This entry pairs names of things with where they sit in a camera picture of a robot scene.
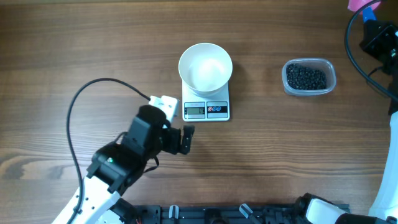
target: white bowl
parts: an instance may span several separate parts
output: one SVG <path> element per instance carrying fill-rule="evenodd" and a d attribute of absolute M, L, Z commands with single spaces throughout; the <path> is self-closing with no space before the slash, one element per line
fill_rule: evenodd
<path fill-rule="evenodd" d="M 181 56 L 178 71 L 182 81 L 197 95 L 209 96 L 228 83 L 232 60 L 220 46 L 195 44 Z"/>

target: kitchen scale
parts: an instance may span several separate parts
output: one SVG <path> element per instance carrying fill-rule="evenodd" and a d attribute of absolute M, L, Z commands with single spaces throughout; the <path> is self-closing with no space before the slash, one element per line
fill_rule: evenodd
<path fill-rule="evenodd" d="M 182 54 L 182 118 L 187 122 L 229 120 L 228 80 L 232 60 L 220 46 L 195 44 Z"/>
<path fill-rule="evenodd" d="M 210 96 L 199 96 L 182 82 L 182 114 L 186 122 L 229 120 L 228 83 Z"/>

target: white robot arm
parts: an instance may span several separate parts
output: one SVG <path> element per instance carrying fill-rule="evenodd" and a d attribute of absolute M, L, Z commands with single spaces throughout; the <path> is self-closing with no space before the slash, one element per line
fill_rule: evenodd
<path fill-rule="evenodd" d="M 112 208 L 120 202 L 124 191 L 145 172 L 146 160 L 155 158 L 161 150 L 172 154 L 189 152 L 194 127 L 184 126 L 181 146 L 180 130 L 170 127 L 177 113 L 178 100 L 169 96 L 151 96 L 149 104 L 153 107 L 140 108 L 120 145 L 115 140 L 96 152 L 88 175 L 83 179 L 83 195 L 77 189 L 53 224 L 68 223 L 79 197 L 83 197 L 83 203 L 71 223 L 124 223 Z M 162 117 L 168 125 L 163 124 Z"/>
<path fill-rule="evenodd" d="M 322 198 L 311 198 L 312 195 L 301 198 L 305 204 L 301 208 L 304 211 L 302 216 L 312 224 L 396 223 L 394 217 L 398 217 L 398 112 L 391 116 L 390 126 L 391 143 L 386 168 L 369 216 L 348 214 Z"/>

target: black beans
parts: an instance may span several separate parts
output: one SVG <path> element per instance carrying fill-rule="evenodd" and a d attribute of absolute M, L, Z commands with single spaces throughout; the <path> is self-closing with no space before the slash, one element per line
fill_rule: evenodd
<path fill-rule="evenodd" d="M 296 90 L 323 90 L 326 88 L 324 71 L 293 63 L 287 66 L 287 83 Z"/>

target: black wire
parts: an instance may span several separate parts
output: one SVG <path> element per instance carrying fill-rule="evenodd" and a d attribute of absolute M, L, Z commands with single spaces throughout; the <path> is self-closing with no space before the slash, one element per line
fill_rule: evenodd
<path fill-rule="evenodd" d="M 144 174 L 145 174 L 146 172 L 153 171 L 153 170 L 156 170 L 156 168 L 158 168 L 158 166 L 159 166 L 159 160 L 157 159 L 156 156 L 154 157 L 154 160 L 155 160 L 155 162 L 156 162 L 156 166 L 153 166 L 153 167 L 150 167 L 150 168 L 146 169 L 146 170 L 144 171 Z"/>
<path fill-rule="evenodd" d="M 382 70 L 383 66 L 377 67 L 375 69 L 373 69 L 371 72 L 369 72 L 368 76 L 370 77 L 371 75 L 373 75 L 373 73 L 377 72 L 378 70 Z"/>
<path fill-rule="evenodd" d="M 370 78 L 368 76 L 368 74 L 366 74 L 361 67 L 359 67 L 358 63 L 355 61 L 353 54 L 351 53 L 351 49 L 349 48 L 349 32 L 351 30 L 351 26 L 353 25 L 354 20 L 357 18 L 357 16 L 364 11 L 367 7 L 377 3 L 377 2 L 381 2 L 381 1 L 385 1 L 385 0 L 373 0 L 367 4 L 365 4 L 364 6 L 362 6 L 360 9 L 358 9 L 354 15 L 352 16 L 352 18 L 349 20 L 348 26 L 346 28 L 346 34 L 345 34 L 345 48 L 347 51 L 347 55 L 348 58 L 351 60 L 351 63 L 354 65 L 354 67 L 357 69 L 357 71 L 366 79 L 367 82 L 369 82 L 370 84 L 372 84 L 374 87 L 376 87 L 378 90 L 380 90 L 381 93 L 389 96 L 391 99 L 395 100 L 396 102 L 398 102 L 398 97 L 395 96 L 394 94 L 392 94 L 390 91 L 388 91 L 387 89 L 385 89 L 383 86 L 381 86 L 380 84 L 378 84 L 376 81 L 374 81 L 372 78 Z"/>
<path fill-rule="evenodd" d="M 371 72 L 369 72 L 368 76 L 370 77 L 371 75 L 373 75 L 373 73 L 377 72 L 378 70 L 382 70 L 383 66 L 381 67 L 377 67 L 375 69 L 373 69 Z M 372 88 L 372 90 L 374 90 L 376 93 L 380 94 L 382 97 L 384 98 L 388 98 L 388 96 L 382 92 L 380 92 L 380 90 L 378 90 L 376 87 L 374 87 L 373 85 L 369 84 L 368 81 L 366 81 L 366 84 L 369 85 L 370 88 Z"/>
<path fill-rule="evenodd" d="M 117 141 L 119 140 L 119 138 L 120 138 L 121 136 L 125 136 L 126 134 L 127 134 L 127 131 L 123 131 L 122 133 L 120 133 L 120 134 L 116 137 L 116 139 L 113 140 L 113 144 L 116 144 Z"/>
<path fill-rule="evenodd" d="M 79 199 L 77 201 L 77 205 L 76 207 L 73 209 L 73 214 L 70 217 L 69 221 L 67 224 L 71 224 L 72 221 L 75 219 L 77 213 L 79 212 L 80 208 L 81 208 L 81 203 L 83 201 L 83 188 L 84 188 L 84 184 L 83 184 L 83 179 L 81 178 L 81 172 L 80 172 L 80 167 L 76 158 L 76 154 L 75 154 L 75 150 L 73 149 L 72 146 L 72 140 L 70 138 L 70 114 L 72 112 L 72 108 L 73 108 L 73 104 L 75 104 L 75 101 L 77 99 L 77 97 L 79 96 L 79 94 L 89 85 L 97 83 L 97 82 L 102 82 L 102 81 L 112 81 L 112 82 L 117 82 L 120 83 L 126 87 L 129 87 L 130 89 L 136 91 L 138 94 L 140 94 L 142 97 L 144 97 L 147 100 L 150 100 L 150 98 L 148 96 L 146 96 L 145 94 L 141 93 L 139 90 L 137 90 L 136 88 L 134 88 L 133 86 L 131 86 L 128 83 L 125 83 L 121 80 L 117 80 L 115 78 L 98 78 L 96 80 L 92 80 L 86 84 L 84 84 L 75 94 L 75 96 L 72 99 L 72 102 L 69 105 L 69 109 L 68 109 L 68 114 L 67 114 L 67 138 L 68 138 L 68 144 L 69 144 L 69 149 L 70 149 L 70 154 L 72 154 L 72 158 L 73 158 L 73 162 L 75 163 L 75 167 L 76 167 L 76 172 L 77 172 L 77 176 L 79 178 L 79 188 L 80 188 L 80 192 L 79 192 Z"/>

